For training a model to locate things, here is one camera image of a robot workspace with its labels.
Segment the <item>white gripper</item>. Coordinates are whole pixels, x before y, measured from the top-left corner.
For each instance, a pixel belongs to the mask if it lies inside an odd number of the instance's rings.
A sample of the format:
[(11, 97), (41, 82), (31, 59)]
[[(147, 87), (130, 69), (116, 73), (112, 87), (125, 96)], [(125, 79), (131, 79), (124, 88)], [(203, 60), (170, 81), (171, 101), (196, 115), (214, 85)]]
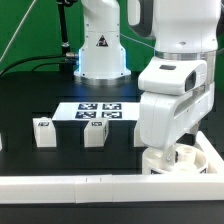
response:
[(214, 103), (214, 84), (207, 84), (204, 60), (175, 61), (153, 57), (138, 78), (140, 138), (147, 146), (165, 150), (174, 164), (176, 145), (184, 135), (194, 145), (198, 123)]

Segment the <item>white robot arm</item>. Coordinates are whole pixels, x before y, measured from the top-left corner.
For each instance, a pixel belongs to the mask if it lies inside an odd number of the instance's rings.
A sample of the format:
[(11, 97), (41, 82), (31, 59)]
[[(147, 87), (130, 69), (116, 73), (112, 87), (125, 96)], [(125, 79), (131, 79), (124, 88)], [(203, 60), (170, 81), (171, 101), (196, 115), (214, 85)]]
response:
[[(77, 80), (94, 85), (127, 77), (116, 0), (81, 0), (85, 41)], [(140, 138), (155, 160), (174, 159), (174, 146), (194, 133), (214, 102), (216, 29), (221, 0), (127, 0), (129, 26), (154, 38), (154, 57), (138, 78)]]

